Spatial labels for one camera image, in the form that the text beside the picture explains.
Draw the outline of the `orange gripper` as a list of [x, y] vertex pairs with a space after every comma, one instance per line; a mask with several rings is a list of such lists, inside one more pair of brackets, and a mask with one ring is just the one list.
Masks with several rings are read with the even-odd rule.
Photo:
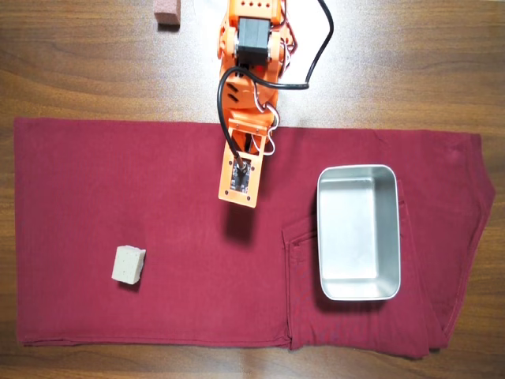
[[240, 120], [246, 123], [274, 123], [279, 91], [263, 83], [267, 72], [243, 67], [222, 68], [218, 84], [219, 121]]

